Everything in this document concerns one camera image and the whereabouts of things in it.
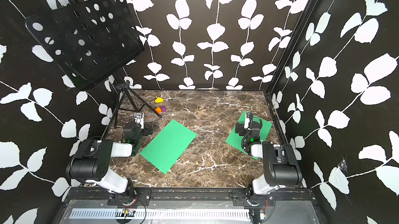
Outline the green rectangular paper sheet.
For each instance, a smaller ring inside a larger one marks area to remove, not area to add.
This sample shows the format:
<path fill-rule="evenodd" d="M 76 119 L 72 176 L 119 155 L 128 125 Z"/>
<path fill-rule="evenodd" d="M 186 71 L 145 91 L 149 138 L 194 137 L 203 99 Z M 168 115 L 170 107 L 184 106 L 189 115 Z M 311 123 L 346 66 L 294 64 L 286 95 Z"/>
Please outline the green rectangular paper sheet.
<path fill-rule="evenodd" d="M 196 136 L 195 132 L 172 120 L 140 155 L 163 174 L 167 174 Z"/>

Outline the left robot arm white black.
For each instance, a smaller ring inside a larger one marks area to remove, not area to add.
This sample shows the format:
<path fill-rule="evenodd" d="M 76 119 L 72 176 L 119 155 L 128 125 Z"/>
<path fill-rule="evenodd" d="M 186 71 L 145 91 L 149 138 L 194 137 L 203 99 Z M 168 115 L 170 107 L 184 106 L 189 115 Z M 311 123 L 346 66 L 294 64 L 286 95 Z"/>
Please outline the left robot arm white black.
<path fill-rule="evenodd" d="M 113 157 L 133 157 L 138 154 L 143 137 L 153 134 L 153 126 L 129 122 L 123 127 L 123 141 L 109 139 L 84 140 L 66 167 L 69 179 L 81 183 L 95 183 L 112 194 L 135 198 L 132 182 L 113 171 L 110 161 Z"/>

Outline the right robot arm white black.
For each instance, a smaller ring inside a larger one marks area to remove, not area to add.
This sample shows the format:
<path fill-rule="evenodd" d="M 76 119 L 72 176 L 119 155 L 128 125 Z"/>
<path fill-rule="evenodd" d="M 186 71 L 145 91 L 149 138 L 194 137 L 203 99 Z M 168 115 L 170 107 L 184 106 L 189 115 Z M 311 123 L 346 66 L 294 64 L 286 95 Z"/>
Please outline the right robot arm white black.
<path fill-rule="evenodd" d="M 242 137 L 241 148 L 249 156 L 261 158 L 263 174 L 252 181 L 252 193 L 267 195 L 281 188 L 298 186 L 302 180 L 298 162 L 291 145 L 262 141 L 263 122 L 253 119 L 236 123 L 235 133 Z"/>

